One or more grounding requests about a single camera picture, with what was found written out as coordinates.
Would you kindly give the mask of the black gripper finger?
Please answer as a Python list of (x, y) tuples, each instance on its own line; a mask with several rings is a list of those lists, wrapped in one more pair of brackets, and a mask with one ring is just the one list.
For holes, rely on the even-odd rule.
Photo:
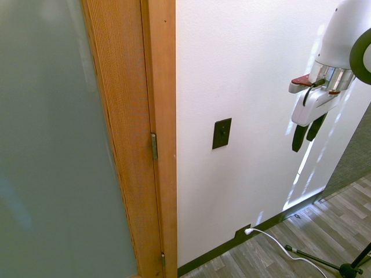
[(292, 141), (292, 150), (298, 152), (303, 144), (305, 134), (307, 132), (306, 126), (297, 125)]
[(314, 120), (308, 133), (307, 133), (307, 137), (306, 139), (308, 141), (313, 141), (314, 138), (317, 136), (318, 132), (319, 132), (319, 129), (321, 128), (325, 118), (326, 118), (327, 114), (323, 114), (322, 116), (320, 116), (318, 119)]

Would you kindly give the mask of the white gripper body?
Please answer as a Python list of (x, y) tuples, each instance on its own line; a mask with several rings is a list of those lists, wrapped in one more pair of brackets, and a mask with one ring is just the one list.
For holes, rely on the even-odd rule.
[(292, 122), (303, 127), (329, 112), (341, 100), (341, 93), (330, 94), (328, 91), (317, 89), (309, 92), (303, 105), (305, 94), (306, 92), (300, 96), (292, 114)]

